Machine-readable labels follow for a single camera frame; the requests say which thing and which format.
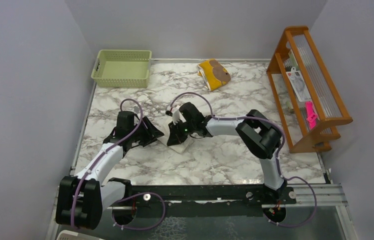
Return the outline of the aluminium frame rail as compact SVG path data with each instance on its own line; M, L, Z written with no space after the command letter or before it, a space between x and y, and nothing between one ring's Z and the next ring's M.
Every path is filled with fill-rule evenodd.
M174 204L242 203L270 208L279 205L292 207L347 206L344 190L340 184L289 184L278 199L264 194L262 184L239 185L135 185L134 194L158 194L167 206Z

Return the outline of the green plastic basket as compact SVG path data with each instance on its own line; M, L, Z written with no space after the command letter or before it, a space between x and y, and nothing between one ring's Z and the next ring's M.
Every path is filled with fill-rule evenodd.
M91 78L102 88L147 88L151 61L150 50L102 49Z

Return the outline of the pink clip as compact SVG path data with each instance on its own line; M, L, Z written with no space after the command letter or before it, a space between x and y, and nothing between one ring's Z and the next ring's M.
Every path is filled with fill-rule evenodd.
M313 129L317 125L318 115L314 110L314 105L312 101L307 101L305 103L305 110L306 110L306 120L309 124L309 128Z

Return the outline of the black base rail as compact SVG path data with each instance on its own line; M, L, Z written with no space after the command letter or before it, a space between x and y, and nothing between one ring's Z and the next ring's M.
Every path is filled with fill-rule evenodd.
M292 187L278 198L262 184L239 185L134 185L134 199L108 207L118 216L137 218L166 217L262 217L264 209L294 205Z

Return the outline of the white paper package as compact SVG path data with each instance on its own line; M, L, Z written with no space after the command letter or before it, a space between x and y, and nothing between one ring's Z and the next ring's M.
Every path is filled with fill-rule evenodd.
M311 101L312 98L301 71L297 70L295 67L292 67L290 71L286 72L286 74L296 95L296 98L300 102Z

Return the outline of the white towel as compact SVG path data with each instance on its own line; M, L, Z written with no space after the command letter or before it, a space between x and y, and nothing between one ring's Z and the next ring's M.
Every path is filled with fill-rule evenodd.
M192 138L190 138L188 136L187 139L183 143L172 145L172 146L168 146L167 143L168 143L168 139L169 139L169 136L170 136L170 130L169 130L169 124L170 123L172 123L172 120L166 120L164 123L158 125L157 129L159 131L161 131L162 133L164 133L164 136L159 137L158 140L164 146L172 149L173 151L175 151L175 152L177 152L179 154L182 154L189 147L189 145L193 142L193 140L192 140Z

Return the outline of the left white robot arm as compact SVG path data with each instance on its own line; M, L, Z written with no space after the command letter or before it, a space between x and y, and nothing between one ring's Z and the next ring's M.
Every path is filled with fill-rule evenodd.
M119 163L134 143L145 147L164 133L143 115L132 111L118 113L116 126L103 140L99 153L74 176L65 176L59 184L55 221L60 225L94 230L103 212L113 203L127 205L132 200L130 180L112 178L111 169Z

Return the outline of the wooden rack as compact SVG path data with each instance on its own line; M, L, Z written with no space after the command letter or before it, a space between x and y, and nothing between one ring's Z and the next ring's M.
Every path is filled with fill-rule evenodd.
M305 103L300 102L287 72L301 71L318 116L312 129ZM307 26L284 29L266 70L291 153L327 152L341 137L338 126L352 123L350 116Z

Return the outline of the yellow bear towel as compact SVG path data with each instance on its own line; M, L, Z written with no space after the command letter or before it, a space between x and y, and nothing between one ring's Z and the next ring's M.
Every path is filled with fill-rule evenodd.
M231 75L214 58L203 61L197 65L198 75L204 80L207 89L212 92L231 81Z

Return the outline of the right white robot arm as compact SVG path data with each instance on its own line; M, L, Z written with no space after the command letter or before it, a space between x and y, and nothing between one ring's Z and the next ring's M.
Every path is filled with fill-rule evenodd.
M282 177L277 159L283 133L258 110L253 109L240 117L217 118L203 115L194 104L187 102L177 110L168 107L165 113L172 118L168 124L167 146L181 145L192 134L202 138L240 137L248 150L259 159L264 176L264 199L275 204L283 198L287 181Z

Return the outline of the white tray corner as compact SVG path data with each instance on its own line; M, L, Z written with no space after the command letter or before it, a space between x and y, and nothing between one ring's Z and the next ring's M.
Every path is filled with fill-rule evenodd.
M57 235L56 240L103 240L103 239L99 237L79 233L79 232L63 230Z

